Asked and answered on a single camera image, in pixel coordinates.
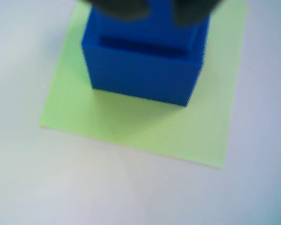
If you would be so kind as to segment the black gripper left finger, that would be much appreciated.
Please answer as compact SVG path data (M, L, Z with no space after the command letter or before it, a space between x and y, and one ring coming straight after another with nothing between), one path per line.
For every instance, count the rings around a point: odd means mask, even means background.
M146 0L84 0L83 2L120 20L136 20L149 13L149 5Z

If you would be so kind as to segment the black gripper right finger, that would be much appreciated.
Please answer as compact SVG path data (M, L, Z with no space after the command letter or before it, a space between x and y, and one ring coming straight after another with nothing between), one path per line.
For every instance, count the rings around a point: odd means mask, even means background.
M178 26L189 26L204 20L222 0L175 0L174 21Z

